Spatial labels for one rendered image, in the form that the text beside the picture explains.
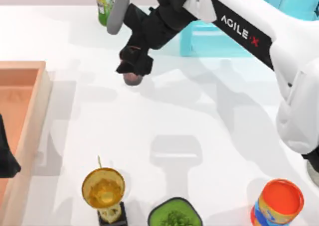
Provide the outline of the small grey-brown round object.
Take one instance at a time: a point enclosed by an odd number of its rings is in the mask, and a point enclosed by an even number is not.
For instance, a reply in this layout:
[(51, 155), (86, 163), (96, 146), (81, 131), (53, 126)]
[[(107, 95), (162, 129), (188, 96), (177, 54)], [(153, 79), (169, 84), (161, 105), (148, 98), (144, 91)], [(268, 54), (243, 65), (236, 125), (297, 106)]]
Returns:
[(143, 76), (134, 73), (125, 73), (123, 74), (123, 79), (128, 86), (137, 86), (142, 82)]

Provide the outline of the pale grey rounded box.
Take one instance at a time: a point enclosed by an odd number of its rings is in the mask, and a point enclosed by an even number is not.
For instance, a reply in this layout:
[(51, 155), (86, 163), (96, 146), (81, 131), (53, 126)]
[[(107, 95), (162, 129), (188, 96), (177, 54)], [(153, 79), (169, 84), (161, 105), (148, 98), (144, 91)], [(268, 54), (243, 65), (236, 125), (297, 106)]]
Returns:
[(116, 35), (124, 22), (130, 0), (115, 0), (107, 20), (107, 32)]

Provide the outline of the green bottle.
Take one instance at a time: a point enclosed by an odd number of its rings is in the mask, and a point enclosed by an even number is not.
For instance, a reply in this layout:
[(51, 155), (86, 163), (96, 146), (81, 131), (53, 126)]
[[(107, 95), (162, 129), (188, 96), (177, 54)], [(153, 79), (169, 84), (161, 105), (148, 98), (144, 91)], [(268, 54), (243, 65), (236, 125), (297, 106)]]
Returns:
[(103, 26), (106, 26), (114, 0), (96, 0), (96, 3), (98, 8), (98, 20)]

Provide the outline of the light blue rack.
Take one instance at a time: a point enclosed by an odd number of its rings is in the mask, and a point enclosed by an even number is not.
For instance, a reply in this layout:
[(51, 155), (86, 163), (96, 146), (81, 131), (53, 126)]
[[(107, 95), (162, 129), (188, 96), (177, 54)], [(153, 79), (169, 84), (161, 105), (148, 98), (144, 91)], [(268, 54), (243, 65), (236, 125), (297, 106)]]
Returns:
[[(319, 0), (264, 0), (287, 15), (302, 20), (319, 20)], [(180, 33), (181, 56), (251, 57), (242, 46), (212, 23), (194, 21)]]

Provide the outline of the shallow salmon-coloured box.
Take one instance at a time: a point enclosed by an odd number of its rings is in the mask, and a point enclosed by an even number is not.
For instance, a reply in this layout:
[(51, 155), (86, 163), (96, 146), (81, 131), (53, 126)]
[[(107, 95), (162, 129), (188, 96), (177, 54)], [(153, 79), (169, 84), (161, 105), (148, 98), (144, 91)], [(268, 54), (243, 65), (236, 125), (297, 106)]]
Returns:
[(0, 61), (0, 114), (21, 172), (0, 179), (0, 226), (21, 226), (52, 82), (44, 61)]

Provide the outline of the gold trophy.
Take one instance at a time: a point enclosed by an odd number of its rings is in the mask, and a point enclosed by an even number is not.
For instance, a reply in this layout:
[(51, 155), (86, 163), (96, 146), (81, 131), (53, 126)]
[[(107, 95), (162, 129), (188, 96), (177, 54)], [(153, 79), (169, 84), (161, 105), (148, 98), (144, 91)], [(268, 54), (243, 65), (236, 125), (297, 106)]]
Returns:
[(103, 167), (90, 172), (82, 183), (84, 201), (97, 211), (99, 226), (128, 226), (122, 201), (125, 192), (123, 176), (115, 169)]

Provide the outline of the black pot with green plant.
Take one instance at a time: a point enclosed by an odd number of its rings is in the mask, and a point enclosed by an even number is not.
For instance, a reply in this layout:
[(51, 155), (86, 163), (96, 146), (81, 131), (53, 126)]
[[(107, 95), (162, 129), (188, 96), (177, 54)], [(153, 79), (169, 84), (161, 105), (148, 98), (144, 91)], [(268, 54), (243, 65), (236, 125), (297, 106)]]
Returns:
[(203, 221), (188, 200), (173, 197), (151, 210), (148, 226), (203, 226)]

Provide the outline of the orange-lidded yellow and blue can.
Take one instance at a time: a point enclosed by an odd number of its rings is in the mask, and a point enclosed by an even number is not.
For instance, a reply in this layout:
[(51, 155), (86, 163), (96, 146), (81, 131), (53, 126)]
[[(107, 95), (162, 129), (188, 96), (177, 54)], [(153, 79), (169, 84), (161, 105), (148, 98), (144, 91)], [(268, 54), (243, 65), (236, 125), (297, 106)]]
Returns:
[(304, 196), (286, 179), (268, 182), (251, 209), (253, 226), (290, 226), (304, 207)]

